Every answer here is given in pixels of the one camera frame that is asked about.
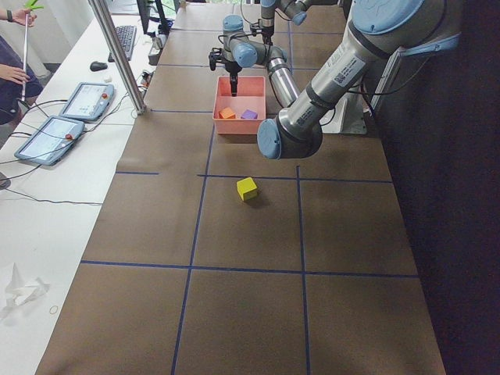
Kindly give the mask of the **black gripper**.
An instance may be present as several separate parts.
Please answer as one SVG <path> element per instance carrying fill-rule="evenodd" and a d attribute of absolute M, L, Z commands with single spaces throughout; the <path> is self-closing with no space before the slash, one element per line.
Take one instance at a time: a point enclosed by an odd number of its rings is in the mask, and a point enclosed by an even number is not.
<path fill-rule="evenodd" d="M 265 23 L 264 21 L 257 21 L 249 24 L 252 36 L 262 35 L 263 39 L 271 39 L 274 35 L 274 23 Z"/>
<path fill-rule="evenodd" d="M 218 66 L 222 66 L 230 74 L 230 93 L 232 97 L 238 95 L 238 74 L 241 67 L 237 62 L 229 60 L 223 48 L 212 48 L 209 53 L 209 68 L 215 71 Z"/>

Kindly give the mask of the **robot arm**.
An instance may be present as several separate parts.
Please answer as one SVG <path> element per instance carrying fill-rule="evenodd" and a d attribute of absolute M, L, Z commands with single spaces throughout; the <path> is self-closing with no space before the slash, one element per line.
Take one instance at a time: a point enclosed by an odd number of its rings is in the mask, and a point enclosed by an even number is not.
<path fill-rule="evenodd" d="M 306 11 L 311 6 L 310 1 L 292 0 L 262 0 L 260 3 L 260 18 L 250 24 L 253 36 L 262 35 L 265 44 L 271 44 L 271 38 L 275 31 L 275 14 L 281 11 L 288 20 L 295 25 L 300 25 L 306 18 Z"/>
<path fill-rule="evenodd" d="M 259 125 L 257 143 L 268 159 L 306 158 L 320 148 L 320 121 L 361 80 L 378 60 L 397 50 L 434 55 L 454 48 L 461 32 L 461 1 L 353 1 L 342 43 L 303 91 L 292 78 L 284 51 L 273 45 L 275 12 L 280 10 L 295 25 L 306 18 L 314 1 L 262 1 L 261 17 L 251 24 L 251 41 L 239 15 L 223 19 L 222 47 L 209 53 L 212 70 L 222 64 L 230 74 L 230 93 L 238 93 L 238 73 L 263 66 L 283 106 L 277 116 Z"/>

